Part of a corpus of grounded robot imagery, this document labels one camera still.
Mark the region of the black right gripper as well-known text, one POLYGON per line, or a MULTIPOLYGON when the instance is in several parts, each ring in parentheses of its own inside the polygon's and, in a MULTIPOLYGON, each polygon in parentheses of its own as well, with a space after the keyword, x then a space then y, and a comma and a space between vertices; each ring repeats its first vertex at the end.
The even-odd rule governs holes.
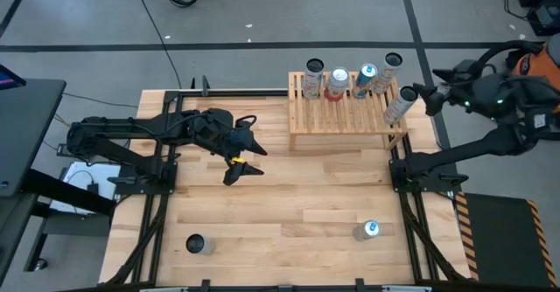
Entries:
POLYGON ((414 83, 413 89, 423 99, 425 113, 428 116, 437 115, 447 101, 450 105, 459 105, 469 113, 485 113, 487 109, 482 100, 474 93, 474 82, 481 76, 481 72, 461 72, 453 69, 433 69, 432 73, 438 78, 445 80, 448 87, 446 94, 439 93, 436 87, 427 87, 414 83))

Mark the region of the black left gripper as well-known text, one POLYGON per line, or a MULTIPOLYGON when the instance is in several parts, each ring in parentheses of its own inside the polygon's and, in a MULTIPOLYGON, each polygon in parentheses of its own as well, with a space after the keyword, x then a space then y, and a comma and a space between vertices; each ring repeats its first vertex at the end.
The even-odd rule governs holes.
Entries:
POLYGON ((245 119, 234 120, 227 110, 193 110, 190 119, 190 144, 222 156, 226 161, 232 161, 223 178, 226 186, 234 184, 242 176, 264 174, 262 170, 240 162, 244 150, 261 156, 267 156, 268 152, 256 141, 252 132, 245 132, 245 119))

